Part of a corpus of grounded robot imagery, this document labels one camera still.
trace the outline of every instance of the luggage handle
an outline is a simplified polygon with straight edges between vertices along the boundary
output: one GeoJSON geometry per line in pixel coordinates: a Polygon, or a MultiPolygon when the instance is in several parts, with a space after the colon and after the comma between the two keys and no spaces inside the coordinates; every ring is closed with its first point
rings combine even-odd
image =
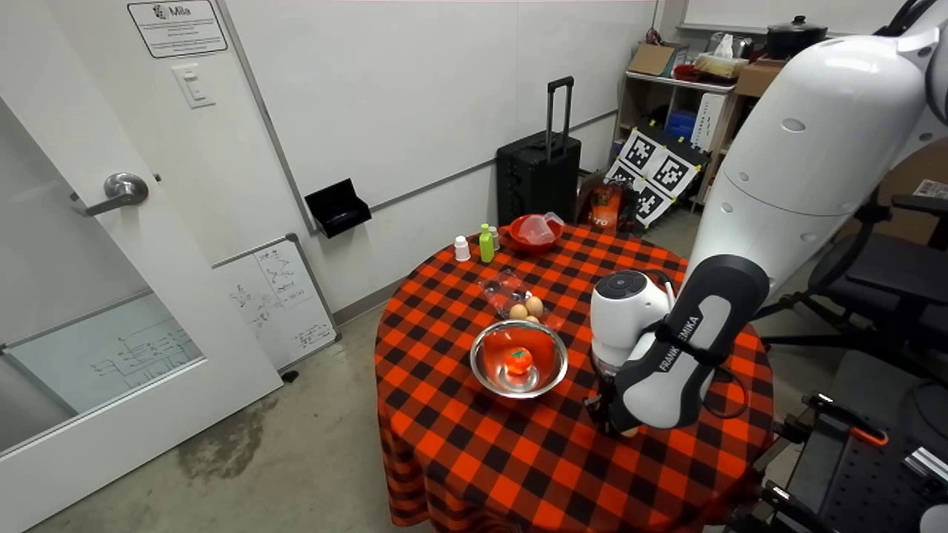
{"type": "Polygon", "coordinates": [[[571,116],[571,87],[574,79],[571,76],[559,76],[559,79],[552,79],[544,87],[544,159],[553,159],[553,101],[556,101],[556,90],[567,87],[567,116],[564,116],[564,132],[559,132],[559,146],[567,146],[568,138],[568,116],[571,116]]]}

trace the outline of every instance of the round table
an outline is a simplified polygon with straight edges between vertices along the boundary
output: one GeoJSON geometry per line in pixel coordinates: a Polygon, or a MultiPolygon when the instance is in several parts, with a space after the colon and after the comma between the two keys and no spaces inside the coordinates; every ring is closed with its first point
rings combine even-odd
{"type": "Polygon", "coordinates": [[[703,418],[682,430],[607,439],[583,412],[596,397],[590,291],[615,270],[684,261],[645,241],[567,229],[559,248],[491,263],[423,261],[389,300],[376,337],[378,432],[392,520],[435,531],[675,531],[746,489],[749,463],[770,443],[772,377],[761,341],[741,332],[703,418]],[[476,332],[498,320],[482,280],[512,270],[544,300],[568,346],[568,374],[530,403],[491,397],[469,366],[476,332]]]}

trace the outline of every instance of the green bottle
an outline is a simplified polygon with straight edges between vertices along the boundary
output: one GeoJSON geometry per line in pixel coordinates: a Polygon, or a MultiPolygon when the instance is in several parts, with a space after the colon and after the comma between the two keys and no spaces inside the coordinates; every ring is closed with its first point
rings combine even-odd
{"type": "Polygon", "coordinates": [[[481,226],[476,255],[481,255],[481,263],[491,263],[491,261],[494,261],[494,255],[498,255],[498,235],[494,235],[491,226],[481,226]]]}

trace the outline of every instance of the rolling luggage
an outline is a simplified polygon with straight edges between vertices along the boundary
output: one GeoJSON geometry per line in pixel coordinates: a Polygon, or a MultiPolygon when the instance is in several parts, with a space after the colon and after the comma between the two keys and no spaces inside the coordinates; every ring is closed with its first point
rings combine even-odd
{"type": "Polygon", "coordinates": [[[571,76],[547,84],[544,131],[498,147],[498,226],[522,214],[553,211],[574,221],[581,143],[568,137],[571,76]],[[567,90],[564,131],[553,132],[553,98],[567,90]]]}

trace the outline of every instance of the door lever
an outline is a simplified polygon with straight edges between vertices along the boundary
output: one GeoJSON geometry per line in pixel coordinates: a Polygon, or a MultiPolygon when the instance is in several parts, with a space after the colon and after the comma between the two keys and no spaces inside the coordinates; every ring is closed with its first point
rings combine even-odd
{"type": "Polygon", "coordinates": [[[106,211],[143,205],[147,199],[147,184],[137,175],[109,175],[101,187],[106,202],[87,206],[78,192],[70,192],[75,211],[84,217],[99,217],[106,211]]]}

